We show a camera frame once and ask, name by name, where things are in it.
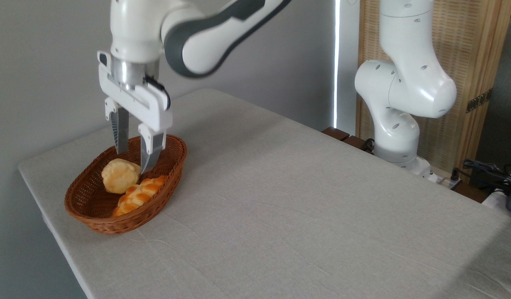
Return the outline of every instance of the bread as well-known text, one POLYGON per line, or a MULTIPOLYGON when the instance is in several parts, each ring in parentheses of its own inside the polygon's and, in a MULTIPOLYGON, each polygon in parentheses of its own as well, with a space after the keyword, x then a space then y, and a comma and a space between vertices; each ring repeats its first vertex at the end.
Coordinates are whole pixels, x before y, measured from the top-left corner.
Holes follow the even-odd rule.
POLYGON ((155 179, 144 179, 140 185, 133 185, 126 190, 126 194, 119 199, 112 217, 132 212, 149 201, 165 183, 166 176, 155 179))
POLYGON ((137 184, 140 175, 141 167, 125 159, 113 159, 101 173, 106 190, 117 194, 124 194, 130 186, 137 184))

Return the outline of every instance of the wicker basket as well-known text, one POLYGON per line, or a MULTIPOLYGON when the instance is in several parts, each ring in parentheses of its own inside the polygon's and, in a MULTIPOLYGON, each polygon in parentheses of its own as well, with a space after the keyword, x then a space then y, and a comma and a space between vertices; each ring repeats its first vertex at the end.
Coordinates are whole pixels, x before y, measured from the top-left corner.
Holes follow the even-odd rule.
POLYGON ((164 208, 180 182, 185 157, 187 157, 187 147, 183 140, 167 135, 166 148, 161 152, 157 164, 139 179, 140 183, 145 178, 165 175, 167 176, 165 184, 141 207, 128 214, 111 217, 121 195, 106 191, 101 172, 108 162, 115 158, 139 164, 141 140, 140 137, 130 139, 129 150, 121 155, 117 155, 114 146, 108 148, 94 159, 69 186, 65 195, 65 209, 76 220, 99 233, 113 235, 136 229, 154 218, 164 208))

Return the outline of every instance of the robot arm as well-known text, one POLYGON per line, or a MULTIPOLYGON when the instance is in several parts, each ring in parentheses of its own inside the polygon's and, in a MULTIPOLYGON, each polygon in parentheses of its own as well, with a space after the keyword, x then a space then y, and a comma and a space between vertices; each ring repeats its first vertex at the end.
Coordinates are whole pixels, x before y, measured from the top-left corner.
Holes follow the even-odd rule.
POLYGON ((215 72, 227 55, 291 0, 237 0, 204 16, 182 0, 112 0, 110 53, 98 52, 100 85, 108 95, 118 153, 128 150, 128 117, 142 123, 141 169, 155 166, 172 126, 170 98, 158 83, 159 59, 190 78, 215 72))
POLYGON ((375 126, 375 155, 428 177, 430 165, 417 157, 420 129, 410 114, 439 118, 456 100, 454 81, 432 45, 433 0, 381 0, 380 43, 392 61, 364 62, 355 87, 375 126))

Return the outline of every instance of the light strip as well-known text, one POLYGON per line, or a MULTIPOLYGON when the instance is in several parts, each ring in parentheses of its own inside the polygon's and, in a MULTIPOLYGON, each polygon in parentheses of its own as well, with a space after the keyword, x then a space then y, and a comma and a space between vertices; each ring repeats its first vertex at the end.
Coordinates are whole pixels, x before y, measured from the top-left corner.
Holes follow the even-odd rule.
POLYGON ((337 127, 338 118, 338 61, 340 59, 340 0, 335 0, 335 86, 333 95, 333 127, 337 127))

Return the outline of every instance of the gray wall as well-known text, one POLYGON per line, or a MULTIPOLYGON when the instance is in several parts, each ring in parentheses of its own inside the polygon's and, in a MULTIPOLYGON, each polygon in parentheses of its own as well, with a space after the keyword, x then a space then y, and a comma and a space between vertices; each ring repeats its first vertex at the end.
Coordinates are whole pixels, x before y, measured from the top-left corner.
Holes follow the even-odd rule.
POLYGON ((511 21, 489 100, 477 160, 500 167, 511 164, 511 21))
MULTIPOLYGON (((195 2, 210 13, 229 0, 195 2)), ((183 79, 163 60, 160 79, 173 97, 213 87, 324 129, 334 5, 293 0, 210 78, 183 79)), ((0 0, 0 299, 84 297, 17 165, 107 125, 95 55, 110 42, 108 0, 0 0)))

